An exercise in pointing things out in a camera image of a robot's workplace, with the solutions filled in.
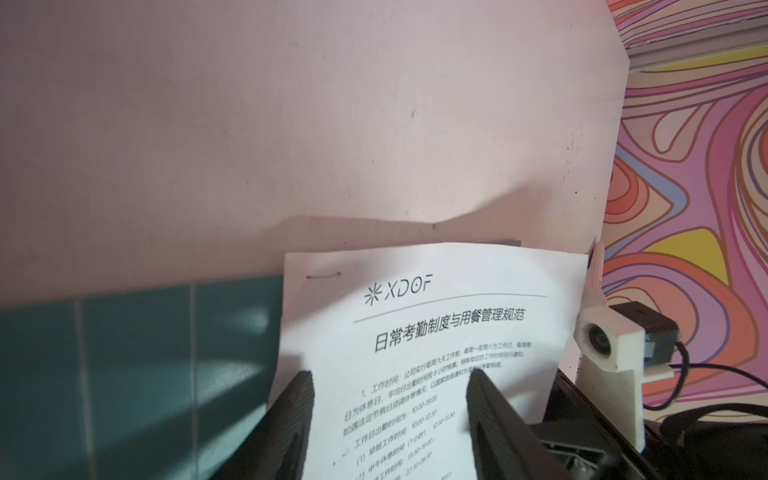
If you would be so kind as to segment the teal folder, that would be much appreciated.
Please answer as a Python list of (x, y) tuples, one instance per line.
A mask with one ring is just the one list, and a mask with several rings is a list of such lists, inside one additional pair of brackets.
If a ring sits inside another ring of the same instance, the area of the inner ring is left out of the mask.
[(206, 479), (265, 413), (283, 279), (1, 311), (5, 479)]

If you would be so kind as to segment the printed paper sheet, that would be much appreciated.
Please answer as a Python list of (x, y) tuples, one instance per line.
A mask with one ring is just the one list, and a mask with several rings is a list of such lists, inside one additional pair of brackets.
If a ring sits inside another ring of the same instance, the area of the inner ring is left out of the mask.
[(312, 375), (304, 477), (474, 478), (470, 374), (541, 421), (587, 268), (495, 244), (288, 254), (272, 391)]

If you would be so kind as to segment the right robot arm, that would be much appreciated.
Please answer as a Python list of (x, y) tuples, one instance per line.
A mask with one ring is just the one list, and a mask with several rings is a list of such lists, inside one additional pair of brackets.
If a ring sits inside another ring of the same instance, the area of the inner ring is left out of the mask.
[(572, 479), (766, 478), (766, 406), (719, 403), (646, 421), (642, 381), (640, 370), (559, 376), (531, 429)]

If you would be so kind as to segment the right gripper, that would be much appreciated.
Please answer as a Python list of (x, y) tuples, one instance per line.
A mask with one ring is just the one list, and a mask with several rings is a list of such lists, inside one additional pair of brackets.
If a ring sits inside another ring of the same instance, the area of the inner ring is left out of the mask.
[(531, 430), (573, 479), (658, 479), (660, 475), (561, 371), (543, 420)]

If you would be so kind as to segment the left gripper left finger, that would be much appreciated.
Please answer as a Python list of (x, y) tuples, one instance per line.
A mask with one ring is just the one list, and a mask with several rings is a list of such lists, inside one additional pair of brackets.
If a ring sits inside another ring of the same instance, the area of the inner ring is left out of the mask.
[(314, 400), (312, 373), (298, 372), (212, 477), (300, 480), (308, 451)]

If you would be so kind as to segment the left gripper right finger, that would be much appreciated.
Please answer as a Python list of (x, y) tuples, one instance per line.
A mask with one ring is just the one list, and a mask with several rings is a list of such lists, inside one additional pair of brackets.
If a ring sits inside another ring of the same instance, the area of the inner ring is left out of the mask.
[(466, 401), (479, 479), (556, 480), (570, 477), (483, 370), (471, 372)]

